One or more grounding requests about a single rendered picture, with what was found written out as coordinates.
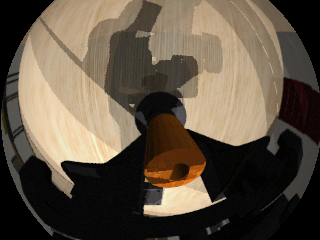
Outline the orange cone-shaped knob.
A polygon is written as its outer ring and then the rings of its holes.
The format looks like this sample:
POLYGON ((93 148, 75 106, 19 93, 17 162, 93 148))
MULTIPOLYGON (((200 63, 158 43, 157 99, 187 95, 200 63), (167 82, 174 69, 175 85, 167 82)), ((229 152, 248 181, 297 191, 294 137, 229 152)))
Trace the orange cone-shaped knob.
POLYGON ((160 188, 191 183, 205 169, 204 153, 187 129, 172 115, 153 117, 147 128, 144 175, 160 188))

